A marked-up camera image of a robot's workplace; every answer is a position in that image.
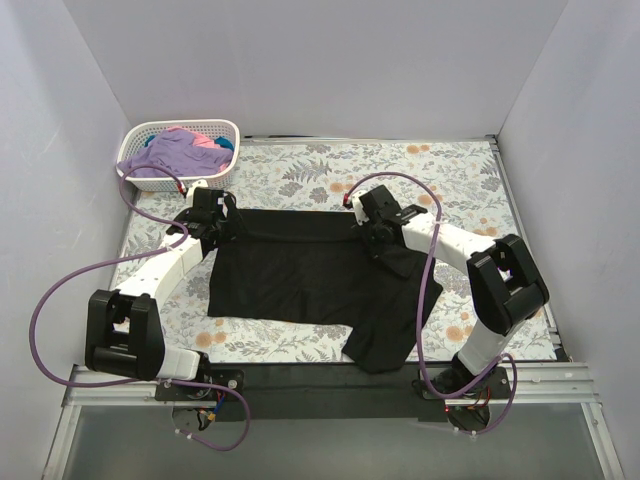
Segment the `black t shirt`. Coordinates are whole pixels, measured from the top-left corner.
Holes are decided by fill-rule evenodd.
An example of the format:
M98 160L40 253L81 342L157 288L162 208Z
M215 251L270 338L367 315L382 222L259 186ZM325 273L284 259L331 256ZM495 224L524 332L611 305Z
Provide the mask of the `black t shirt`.
M345 325L343 353L370 374L397 370L416 345L425 254L370 254L348 212L242 209L218 245L211 317Z

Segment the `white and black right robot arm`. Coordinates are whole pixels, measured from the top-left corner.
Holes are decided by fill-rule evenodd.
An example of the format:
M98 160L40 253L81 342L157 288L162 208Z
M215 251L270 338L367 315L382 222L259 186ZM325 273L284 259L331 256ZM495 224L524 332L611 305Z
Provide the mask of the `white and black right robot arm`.
M477 321L450 366L433 380L425 369L426 279L421 281L418 299L416 347L429 393L442 399L479 395L512 337L549 301L548 288L525 241L514 234L498 239L475 234L417 205L403 208L383 185L345 194L343 206L354 212L369 245L397 245L425 253L424 277L436 260L467 275Z

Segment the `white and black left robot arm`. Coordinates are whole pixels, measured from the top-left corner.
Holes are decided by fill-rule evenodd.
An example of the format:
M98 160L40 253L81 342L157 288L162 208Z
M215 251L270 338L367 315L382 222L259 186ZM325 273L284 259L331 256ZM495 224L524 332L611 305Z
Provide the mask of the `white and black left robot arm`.
M235 238L241 220L235 196L202 183L186 194L186 208L170 223L162 252L151 256L111 291L89 299L85 364L93 370L136 380L178 380L193 400L213 386L205 355L169 346L160 311L183 278L222 243Z

